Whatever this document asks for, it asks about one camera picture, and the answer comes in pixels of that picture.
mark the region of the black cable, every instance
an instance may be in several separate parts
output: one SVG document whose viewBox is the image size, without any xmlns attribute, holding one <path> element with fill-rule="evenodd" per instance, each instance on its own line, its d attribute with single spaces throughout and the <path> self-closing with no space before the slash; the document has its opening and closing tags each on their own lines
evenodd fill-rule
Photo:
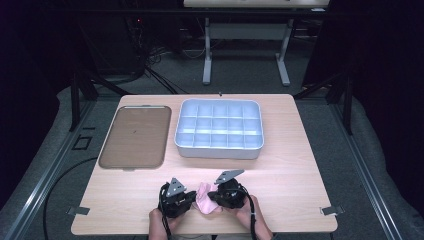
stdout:
<svg viewBox="0 0 424 240">
<path fill-rule="evenodd" d="M 237 191 L 237 192 L 242 192 L 244 194 L 246 194 L 247 198 L 249 199 L 249 203 L 250 203 L 250 234 L 252 235 L 252 240 L 257 240 L 256 238 L 256 231 L 255 231 L 255 222 L 256 222 L 256 212 L 255 212 L 255 204 L 253 203 L 252 197 L 250 197 L 249 192 L 247 191 L 247 189 L 241 186 L 241 190 L 240 189 L 226 189 L 226 191 Z"/>
<path fill-rule="evenodd" d="M 146 71 L 150 73 L 151 76 L 153 76 L 162 86 L 164 86 L 170 93 L 172 94 L 178 94 L 177 90 L 175 90 L 174 87 L 171 86 L 171 84 L 173 86 L 175 86 L 176 88 L 178 88 L 180 91 L 184 92 L 184 93 L 188 93 L 187 91 L 185 91 L 184 89 L 182 89 L 181 87 L 179 87 L 177 84 L 175 84 L 174 82 L 172 82 L 171 80 L 167 79 L 166 77 L 160 75 L 158 72 L 154 71 L 153 69 L 151 69 L 150 67 L 146 66 Z"/>
<path fill-rule="evenodd" d="M 169 92 L 171 92 L 172 94 L 176 94 L 176 91 L 174 88 L 168 86 L 165 82 L 163 82 L 160 78 L 158 78 L 155 74 L 154 71 L 151 68 L 147 68 L 146 70 L 162 85 L 164 86 Z"/>
<path fill-rule="evenodd" d="M 169 82 L 170 84 L 174 85 L 176 88 L 178 88 L 179 90 L 181 90 L 184 93 L 188 93 L 186 92 L 184 89 L 180 88 L 180 86 L 178 86 L 177 84 L 175 84 L 174 82 L 172 82 L 171 80 L 167 79 L 166 77 L 160 75 L 158 72 L 154 71 L 153 69 L 150 69 L 152 72 L 154 72 L 158 77 L 160 77 L 161 79 L 163 79 L 165 82 Z"/>
<path fill-rule="evenodd" d="M 56 181 L 53 183 L 52 187 L 50 188 L 49 192 L 46 195 L 46 199 L 44 200 L 44 209 L 43 209 L 43 231 L 44 231 L 44 238 L 46 240 L 49 239 L 48 233 L 47 233 L 47 205 L 49 203 L 49 198 L 51 193 L 53 192 L 53 189 L 55 188 L 55 186 L 57 185 L 57 183 L 66 175 L 68 174 L 70 171 L 72 171 L 74 168 L 78 167 L 79 165 L 83 164 L 83 163 L 87 163 L 93 160 L 96 160 L 97 157 L 93 157 L 93 158 L 89 158 L 86 160 L 83 160 L 77 164 L 75 164 L 74 166 L 72 166 L 71 168 L 69 168 L 68 170 L 66 170 L 64 173 L 62 173 L 62 175 L 59 176 L 59 178 L 56 179 Z"/>
<path fill-rule="evenodd" d="M 151 66 L 153 64 L 160 63 L 162 61 L 161 54 L 165 52 L 164 47 L 158 47 L 156 45 L 153 45 L 151 47 L 151 50 L 149 51 L 149 56 L 147 58 L 146 64 L 148 66 Z"/>
<path fill-rule="evenodd" d="M 166 213 L 164 212 L 163 205 L 162 205 L 162 201 L 163 201 L 163 199 L 162 199 L 163 191 L 166 191 L 166 189 L 165 189 L 165 185 L 164 185 L 164 186 L 162 186 L 162 187 L 160 188 L 160 191 L 159 191 L 159 206 L 160 206 L 160 211 L 162 212 L 162 224 L 163 224 L 163 226 L 165 227 L 165 231 L 166 231 L 166 235 L 168 236 L 168 239 L 170 239 L 170 238 L 171 238 L 172 233 L 171 233 L 171 230 L 169 229 L 168 220 L 166 219 Z"/>
</svg>

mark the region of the white compartment tray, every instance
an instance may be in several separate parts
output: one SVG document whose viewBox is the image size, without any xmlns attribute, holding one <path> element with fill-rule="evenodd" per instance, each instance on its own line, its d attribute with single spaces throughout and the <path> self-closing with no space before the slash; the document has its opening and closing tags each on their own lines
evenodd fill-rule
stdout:
<svg viewBox="0 0 424 240">
<path fill-rule="evenodd" d="M 175 144 L 183 157 L 255 159 L 264 144 L 260 107 L 251 100 L 185 100 Z"/>
</svg>

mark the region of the black stand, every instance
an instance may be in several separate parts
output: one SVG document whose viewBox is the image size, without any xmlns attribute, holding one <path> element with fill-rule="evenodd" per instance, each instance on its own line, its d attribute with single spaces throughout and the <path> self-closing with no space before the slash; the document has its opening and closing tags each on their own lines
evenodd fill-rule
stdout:
<svg viewBox="0 0 424 240">
<path fill-rule="evenodd" d="M 60 41 L 63 42 L 63 46 L 66 46 L 63 48 L 63 54 L 67 56 L 67 58 L 70 60 L 70 63 L 72 64 L 71 71 L 74 73 L 73 77 L 71 79 L 71 101 L 72 101 L 72 124 L 69 129 L 69 131 L 73 131 L 76 126 L 79 124 L 81 119 L 81 111 L 80 111 L 80 99 L 79 99 L 79 93 L 81 90 L 81 93 L 83 94 L 84 98 L 88 101 L 95 101 L 97 100 L 97 97 L 99 96 L 99 93 L 94 87 L 94 82 L 103 85 L 104 87 L 112 90 L 113 92 L 119 94 L 120 96 L 124 95 L 130 95 L 131 93 L 117 87 L 116 85 L 108 82 L 106 79 L 102 78 L 97 72 L 93 70 L 89 70 L 88 68 L 85 68 L 81 63 L 81 52 L 84 52 L 84 50 L 79 49 L 80 51 L 77 51 L 77 48 L 74 43 L 70 40 L 75 39 L 79 40 L 79 43 L 84 45 L 85 40 L 81 38 L 82 34 L 79 32 L 79 24 L 76 20 L 75 16 L 58 16 L 51 14 L 52 12 L 46 12 L 44 11 L 44 15 L 47 17 L 47 19 L 50 19 L 50 21 L 59 22 L 59 26 L 57 29 L 59 29 L 59 38 Z"/>
<path fill-rule="evenodd" d="M 312 87 L 305 89 L 304 91 L 294 95 L 294 99 L 302 99 L 309 94 L 319 90 L 320 88 L 331 84 L 330 91 L 327 93 L 325 99 L 328 104 L 337 104 L 344 92 L 344 103 L 343 103 L 343 125 L 349 135 L 352 135 L 351 129 L 351 115 L 352 115 L 352 86 L 353 86 L 353 72 L 357 66 L 357 51 L 355 51 L 345 68 L 341 73 L 338 73 L 320 83 L 313 85 Z"/>
<path fill-rule="evenodd" d="M 72 125 L 69 129 L 70 132 L 72 132 L 80 122 L 81 111 L 79 102 L 79 90 L 81 90 L 81 93 L 84 95 L 84 98 L 88 101 L 95 101 L 99 96 L 99 93 L 94 88 L 93 82 L 91 80 L 103 85 L 104 87 L 112 90 L 120 96 L 131 94 L 89 70 L 80 71 L 78 69 L 77 72 L 78 73 L 75 74 L 73 79 L 71 80 Z"/>
</svg>

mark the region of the human hand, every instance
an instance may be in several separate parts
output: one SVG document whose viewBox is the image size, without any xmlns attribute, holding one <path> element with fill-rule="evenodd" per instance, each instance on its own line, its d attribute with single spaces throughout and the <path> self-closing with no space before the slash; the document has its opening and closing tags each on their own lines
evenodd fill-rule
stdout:
<svg viewBox="0 0 424 240">
<path fill-rule="evenodd" d="M 256 237 L 259 240 L 270 240 L 270 239 L 272 239 L 273 234 L 272 234 L 271 230 L 268 228 L 268 226 L 265 222 L 264 216 L 262 215 L 261 208 L 259 207 L 259 201 L 253 195 L 250 195 L 250 197 L 253 201 L 254 208 L 255 208 L 255 218 L 256 218 L 255 233 L 256 233 Z M 234 208 L 234 209 L 224 208 L 224 209 L 227 210 L 228 212 L 230 212 L 231 214 L 233 214 L 245 228 L 250 230 L 252 210 L 250 208 L 249 198 L 246 196 L 244 198 L 243 202 L 244 202 L 244 204 L 243 204 L 242 208 L 238 208 L 238 209 L 237 208 Z"/>
<path fill-rule="evenodd" d="M 183 219 L 184 214 L 176 218 L 167 218 L 169 230 L 171 233 L 177 228 Z M 149 240 L 167 240 L 165 227 L 162 222 L 162 212 L 155 208 L 149 213 Z"/>
</svg>

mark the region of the pink cloth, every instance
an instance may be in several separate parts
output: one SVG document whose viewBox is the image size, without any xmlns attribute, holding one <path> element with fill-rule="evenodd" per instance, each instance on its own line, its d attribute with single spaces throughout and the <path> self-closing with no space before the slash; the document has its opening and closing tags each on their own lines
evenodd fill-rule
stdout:
<svg viewBox="0 0 424 240">
<path fill-rule="evenodd" d="M 215 201 L 212 201 L 208 192 L 213 192 L 218 189 L 215 184 L 200 183 L 199 189 L 197 190 L 196 202 L 193 206 L 203 214 L 209 214 L 211 212 L 222 212 L 222 207 L 219 206 Z"/>
</svg>

